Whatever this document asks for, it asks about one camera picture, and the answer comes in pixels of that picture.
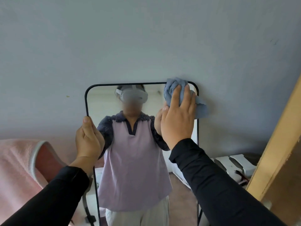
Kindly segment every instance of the forearm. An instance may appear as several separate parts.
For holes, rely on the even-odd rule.
[[[212,225],[285,225],[191,139],[181,140],[170,160],[177,163]]]
[[[2,226],[67,226],[88,185],[88,176],[81,168],[64,167],[42,191]]]

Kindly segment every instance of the white pants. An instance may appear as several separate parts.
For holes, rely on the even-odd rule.
[[[113,212],[106,209],[108,226],[168,226],[168,196],[145,211]]]

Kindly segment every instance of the white vr headset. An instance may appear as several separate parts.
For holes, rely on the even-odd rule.
[[[121,89],[115,90],[115,95],[119,96],[124,103],[136,102],[144,104],[148,100],[148,93],[139,89],[136,85],[124,85]]]

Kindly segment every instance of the white plastic object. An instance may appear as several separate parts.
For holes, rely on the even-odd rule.
[[[235,171],[242,172],[241,169],[239,169],[237,166],[235,166],[229,159],[228,156],[225,157],[218,157],[216,158],[225,168],[228,173],[228,175],[234,179],[236,182],[239,182],[241,180],[241,176],[236,174]]]
[[[235,155],[230,157],[235,159],[243,167],[244,174],[247,178],[250,178],[252,176],[256,167],[252,163],[250,163],[243,155]]]

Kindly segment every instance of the blue cleaning cloth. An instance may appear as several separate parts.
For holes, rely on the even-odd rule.
[[[181,85],[181,92],[180,92],[180,100],[179,106],[181,105],[183,98],[184,98],[184,88],[188,84],[187,81],[175,78],[175,79],[168,79],[164,88],[164,98],[167,102],[167,105],[170,106],[171,96],[173,94],[174,89]],[[197,104],[195,119],[203,118],[208,115],[208,108],[204,100],[202,100],[199,96],[195,98],[195,103]]]

